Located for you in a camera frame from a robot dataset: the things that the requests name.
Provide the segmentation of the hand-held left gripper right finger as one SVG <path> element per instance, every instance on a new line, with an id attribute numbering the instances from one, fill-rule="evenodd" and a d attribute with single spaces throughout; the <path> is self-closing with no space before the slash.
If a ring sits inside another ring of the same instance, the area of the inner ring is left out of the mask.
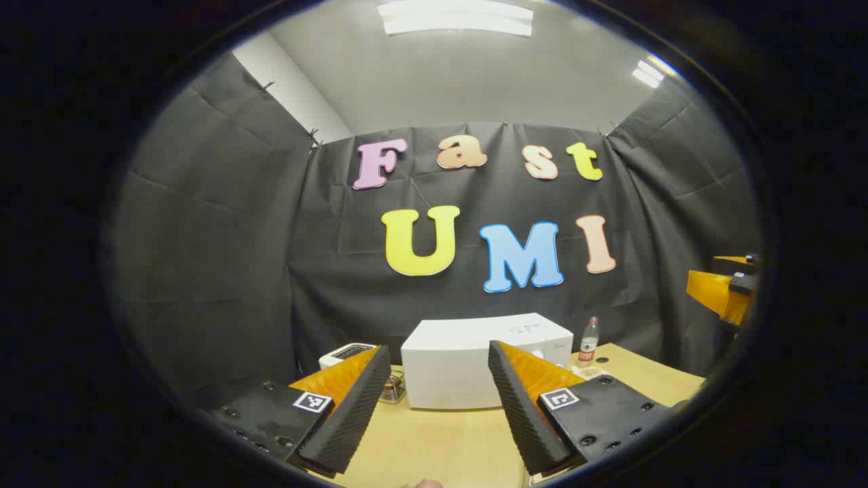
<path id="1" fill-rule="evenodd" d="M 500 340 L 489 343 L 488 368 L 530 475 L 593 463 L 675 415 L 613 375 L 583 379 Z"/>

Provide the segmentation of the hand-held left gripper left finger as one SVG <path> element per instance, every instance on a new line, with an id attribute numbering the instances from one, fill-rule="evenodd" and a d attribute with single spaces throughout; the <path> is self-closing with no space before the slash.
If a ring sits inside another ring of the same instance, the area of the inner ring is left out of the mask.
<path id="1" fill-rule="evenodd" d="M 259 454 L 335 476 L 359 448 L 390 374 L 389 350 L 373 346 L 290 384 L 229 380 L 202 387 L 193 401 Z"/>

